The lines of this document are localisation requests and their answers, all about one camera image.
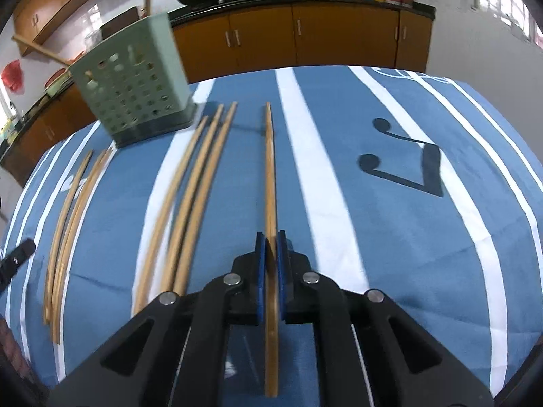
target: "music note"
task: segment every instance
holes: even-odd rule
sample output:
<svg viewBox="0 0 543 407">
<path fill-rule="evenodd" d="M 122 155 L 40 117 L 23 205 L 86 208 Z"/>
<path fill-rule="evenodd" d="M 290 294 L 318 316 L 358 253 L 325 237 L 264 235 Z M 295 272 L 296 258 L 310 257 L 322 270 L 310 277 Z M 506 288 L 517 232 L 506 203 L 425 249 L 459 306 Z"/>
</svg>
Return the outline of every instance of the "music note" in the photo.
<svg viewBox="0 0 543 407">
<path fill-rule="evenodd" d="M 409 142 L 416 142 L 423 145 L 423 154 L 421 157 L 421 170 L 423 172 L 423 183 L 413 182 L 412 180 L 405 179 L 400 176 L 396 176 L 386 171 L 378 170 L 377 168 L 381 164 L 381 159 L 376 155 L 361 155 L 358 158 L 358 166 L 360 169 L 372 176 L 380 177 L 385 180 L 391 180 L 392 182 L 404 185 L 406 187 L 415 188 L 425 193 L 433 194 L 434 196 L 443 197 L 441 175 L 439 172 L 441 164 L 441 150 L 435 144 L 428 144 L 427 142 L 421 142 L 419 140 L 406 138 L 404 136 L 398 136 L 397 134 L 389 132 L 390 122 L 386 119 L 376 118 L 373 120 L 373 126 L 375 129 L 387 136 L 392 136 L 396 139 L 406 140 Z"/>
</svg>

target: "striped tablecloth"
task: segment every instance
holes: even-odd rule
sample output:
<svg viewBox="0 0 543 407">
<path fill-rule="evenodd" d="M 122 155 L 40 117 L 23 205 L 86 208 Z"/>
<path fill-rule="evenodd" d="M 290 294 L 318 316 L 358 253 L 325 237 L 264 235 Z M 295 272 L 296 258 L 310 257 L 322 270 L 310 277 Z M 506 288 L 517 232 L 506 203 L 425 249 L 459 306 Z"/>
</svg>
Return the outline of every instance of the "striped tablecloth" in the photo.
<svg viewBox="0 0 543 407">
<path fill-rule="evenodd" d="M 229 271 L 264 229 L 270 101 L 279 229 L 294 248 L 344 289 L 384 290 L 493 394 L 503 387 L 543 330 L 543 168 L 491 104 L 446 78 L 346 66 L 234 75 L 193 89 L 203 115 L 218 103 L 239 106 L 189 292 Z M 49 386 L 129 320 L 162 199 L 193 132 L 112 153 L 71 253 L 59 346 L 42 324 L 53 232 L 85 153 L 94 149 L 96 159 L 111 139 L 96 122 L 51 148 L 35 169 L 2 249 L 26 237 L 37 249 L 0 298 L 0 312 Z M 262 330 L 234 328 L 223 405 L 318 405 L 310 326 L 282 325 L 280 333 L 280 397 L 262 397 Z"/>
</svg>

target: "white wall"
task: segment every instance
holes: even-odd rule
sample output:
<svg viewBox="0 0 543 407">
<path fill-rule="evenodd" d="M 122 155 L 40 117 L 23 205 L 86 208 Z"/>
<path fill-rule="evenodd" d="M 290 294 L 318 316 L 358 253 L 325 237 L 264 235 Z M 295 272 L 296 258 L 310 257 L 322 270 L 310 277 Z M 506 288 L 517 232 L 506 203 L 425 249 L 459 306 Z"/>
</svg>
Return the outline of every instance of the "white wall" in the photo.
<svg viewBox="0 0 543 407">
<path fill-rule="evenodd" d="M 466 81 L 488 98 L 543 160 L 542 105 L 543 51 L 515 38 L 510 29 L 487 13 L 474 11 L 473 0 L 417 0 L 437 7 L 428 73 Z M 59 28 L 45 46 L 65 58 L 83 50 L 81 17 L 98 5 L 102 19 L 110 20 L 143 0 L 90 0 Z M 153 11 L 181 7 L 176 0 L 152 0 Z M 10 40 L 13 20 L 0 34 L 0 69 L 19 58 Z M 28 110 L 43 91 L 43 84 L 59 66 L 36 53 L 22 59 L 25 93 L 12 95 L 20 110 Z"/>
</svg>

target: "silver screw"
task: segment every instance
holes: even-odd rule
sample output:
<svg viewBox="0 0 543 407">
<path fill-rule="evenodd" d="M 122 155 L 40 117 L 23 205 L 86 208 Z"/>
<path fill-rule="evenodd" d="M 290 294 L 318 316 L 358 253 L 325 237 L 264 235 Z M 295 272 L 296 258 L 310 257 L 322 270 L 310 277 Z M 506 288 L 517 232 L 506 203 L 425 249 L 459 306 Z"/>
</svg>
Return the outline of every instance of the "silver screw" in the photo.
<svg viewBox="0 0 543 407">
<path fill-rule="evenodd" d="M 168 304 L 174 304 L 177 300 L 177 294 L 175 292 L 163 292 L 158 297 L 158 301 L 160 301 L 164 306 L 167 306 Z"/>
<path fill-rule="evenodd" d="M 368 291 L 368 300 L 373 303 L 381 303 L 385 299 L 385 295 L 378 289 L 370 289 Z"/>
<path fill-rule="evenodd" d="M 316 272 L 309 271 L 303 275 L 302 279 L 303 279 L 303 282 L 307 284 L 315 284 L 319 282 L 320 276 Z"/>
<path fill-rule="evenodd" d="M 235 274 L 233 272 L 226 274 L 223 279 L 224 283 L 229 286 L 234 286 L 235 284 L 241 283 L 241 277 L 238 276 L 238 274 Z"/>
</svg>

